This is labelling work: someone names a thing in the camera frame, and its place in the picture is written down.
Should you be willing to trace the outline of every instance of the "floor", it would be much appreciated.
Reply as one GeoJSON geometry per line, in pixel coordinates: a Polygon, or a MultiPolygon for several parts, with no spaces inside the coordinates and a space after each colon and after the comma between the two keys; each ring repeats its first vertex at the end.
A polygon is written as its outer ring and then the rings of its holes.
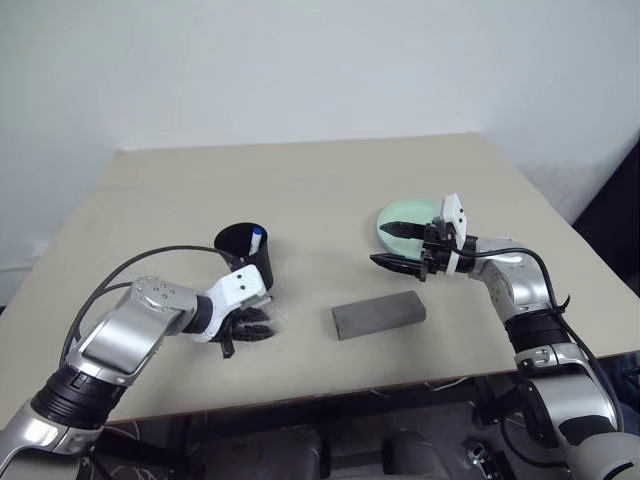
{"type": "MultiPolygon", "coordinates": [[[[511,466],[520,480],[567,480],[568,473],[561,469],[541,470],[516,458],[506,448],[497,426],[478,429],[471,421],[472,406],[465,403],[400,410],[382,415],[372,415],[332,422],[324,425],[296,427],[314,429],[331,445],[332,479],[355,475],[381,475],[381,444],[385,437],[398,429],[412,429],[421,433],[437,449],[450,477],[456,480],[481,480],[480,471],[466,456],[464,443],[469,438],[487,441],[494,450],[505,451],[511,466]]],[[[193,417],[194,427],[206,429],[205,415],[193,417]]],[[[168,433],[162,422],[143,422],[119,425],[128,434],[142,435],[145,441],[159,440],[168,433]]],[[[522,419],[515,416],[507,423],[513,442],[531,458],[553,460],[553,452],[535,445],[526,434],[522,419]]],[[[272,480],[270,459],[277,454],[280,445],[296,429],[282,429],[242,437],[204,442],[192,445],[194,455],[207,465],[207,480],[272,480]]],[[[134,471],[131,468],[110,470],[115,480],[164,480],[161,471],[134,471]]]]}

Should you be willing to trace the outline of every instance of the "gray block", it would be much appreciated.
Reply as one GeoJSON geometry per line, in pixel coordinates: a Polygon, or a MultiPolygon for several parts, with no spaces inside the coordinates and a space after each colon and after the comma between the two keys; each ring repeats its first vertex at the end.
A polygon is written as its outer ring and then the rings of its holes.
{"type": "Polygon", "coordinates": [[[338,338],[347,340],[422,322],[427,311],[416,292],[402,292],[331,309],[338,338]]]}

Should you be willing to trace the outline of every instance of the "beige table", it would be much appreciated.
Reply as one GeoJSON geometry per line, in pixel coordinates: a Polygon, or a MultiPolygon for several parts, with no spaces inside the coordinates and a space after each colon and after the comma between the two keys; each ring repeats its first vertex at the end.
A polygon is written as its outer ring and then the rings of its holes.
{"type": "MultiPolygon", "coordinates": [[[[640,348],[630,290],[500,153],[478,135],[145,151],[117,155],[51,243],[0,320],[0,426],[56,368],[89,292],[149,248],[210,245],[251,220],[269,231],[276,283],[266,309],[278,334],[237,343],[165,341],[112,419],[150,417],[514,368],[485,287],[427,284],[374,265],[379,210],[458,192],[475,235],[511,236],[547,262],[567,319],[597,355],[640,348]],[[340,342],[329,308],[415,289],[427,321],[340,342]]],[[[227,272],[207,253],[172,253],[123,275],[159,274],[203,289],[227,272]]],[[[113,305],[100,301],[87,319],[113,305]]]]}

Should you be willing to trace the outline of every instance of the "robotic arm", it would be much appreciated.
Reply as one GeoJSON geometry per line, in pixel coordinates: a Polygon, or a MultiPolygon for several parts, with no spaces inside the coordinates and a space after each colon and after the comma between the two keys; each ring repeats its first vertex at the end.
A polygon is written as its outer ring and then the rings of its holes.
{"type": "Polygon", "coordinates": [[[577,336],[567,330],[535,253],[512,240],[467,235],[456,194],[443,200],[440,215],[426,225],[392,222],[381,229],[423,245],[420,260],[372,255],[378,265],[421,281],[428,273],[463,272],[487,286],[525,378],[515,397],[534,440],[559,447],[577,480],[640,477],[640,438],[621,431],[620,414],[583,349],[571,341],[570,334],[577,336]]]}
{"type": "Polygon", "coordinates": [[[165,336],[183,333],[208,342],[229,313],[268,301],[254,265],[222,277],[202,295],[157,277],[139,278],[0,433],[0,477],[25,449],[90,452],[165,336]]]}

